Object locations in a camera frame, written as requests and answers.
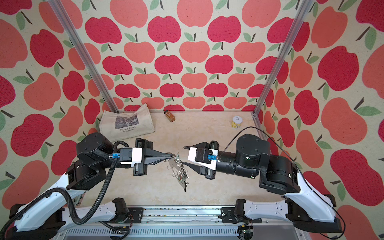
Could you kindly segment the metal key organizer plate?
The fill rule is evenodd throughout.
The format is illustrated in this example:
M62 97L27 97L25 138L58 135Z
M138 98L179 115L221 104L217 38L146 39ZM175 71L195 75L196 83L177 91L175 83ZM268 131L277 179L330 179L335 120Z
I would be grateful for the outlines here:
M179 185L183 188L184 192L186 192L189 184L188 171L185 169L179 153L174 155L173 158L166 160L166 162L168 162L167 169L173 172L173 177L177 179Z

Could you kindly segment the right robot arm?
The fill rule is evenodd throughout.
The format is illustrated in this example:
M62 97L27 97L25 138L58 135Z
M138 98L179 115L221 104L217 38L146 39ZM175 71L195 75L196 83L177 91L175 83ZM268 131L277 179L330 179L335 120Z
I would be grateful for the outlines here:
M185 164L206 179L213 180L216 173L259 177L260 188L284 198L273 203L238 199L233 211L236 220L275 219L292 222L295 228L310 233L342 233L342 223L335 215L335 198L316 190L294 162L272 155L270 142L245 134L238 138L235 153L219 151L216 141L185 148L189 151Z

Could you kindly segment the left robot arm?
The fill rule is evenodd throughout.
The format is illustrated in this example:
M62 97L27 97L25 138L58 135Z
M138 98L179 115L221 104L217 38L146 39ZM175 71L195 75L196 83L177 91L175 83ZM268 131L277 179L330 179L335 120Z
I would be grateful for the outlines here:
M100 133L85 137L76 145L78 160L73 163L50 189L28 204L15 204L10 219L1 229L2 240L50 240L60 231L86 223L100 223L126 237L129 227L113 227L110 221L123 223L134 218L123 198L102 205L118 168L135 168L137 176L146 175L149 165L175 158L172 153L153 149L153 143L136 140L131 148L124 141L110 142ZM81 210L73 199L102 182L94 204Z

